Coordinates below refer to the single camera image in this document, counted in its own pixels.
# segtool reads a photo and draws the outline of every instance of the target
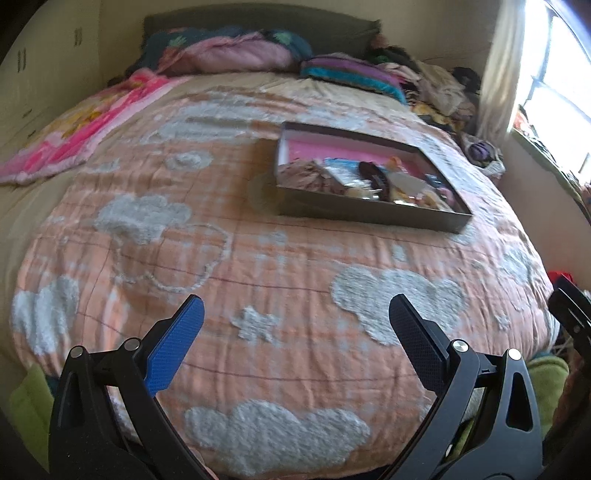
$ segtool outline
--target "red cloth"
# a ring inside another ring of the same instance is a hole
[[[576,283],[574,283],[573,276],[570,273],[568,273],[568,272],[557,272],[557,271],[548,272],[548,278],[552,282],[552,285],[554,285],[554,283],[556,282],[556,280],[558,280],[558,278],[561,275],[565,276],[566,278],[568,278],[571,281],[571,283],[573,283],[573,284],[576,285]]]

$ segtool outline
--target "peach comforter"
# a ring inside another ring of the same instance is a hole
[[[11,317],[25,366],[58,375],[73,345],[116,348],[198,294],[204,327],[158,394],[173,425],[220,473],[313,478],[390,463],[433,402],[389,326],[393,295],[480,351],[529,358],[553,342],[540,257],[447,134],[393,99],[314,80],[177,89],[106,141],[34,235]],[[277,216],[286,120],[420,146],[473,220],[453,235]]]

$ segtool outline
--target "green cloth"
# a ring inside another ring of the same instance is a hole
[[[14,429],[35,460],[49,471],[49,421],[53,396],[39,365],[33,365],[27,372],[25,380],[10,395],[8,405]]]
[[[552,416],[558,406],[558,399],[562,395],[566,377],[569,376],[569,366],[557,356],[546,355],[527,362],[527,371],[530,373],[531,385],[534,387],[542,438],[544,438],[552,426]],[[450,459],[460,455],[473,425],[474,420],[466,424],[452,449]]]

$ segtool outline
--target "cabinet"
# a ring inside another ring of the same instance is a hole
[[[0,64],[0,161],[101,88],[99,10],[100,0],[49,0],[21,31]]]

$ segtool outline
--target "pile of clothes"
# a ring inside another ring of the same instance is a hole
[[[389,46],[378,35],[365,60],[396,76],[411,109],[426,123],[449,133],[464,129],[476,115],[480,77],[476,72],[458,67],[446,69],[414,60],[408,52]]]

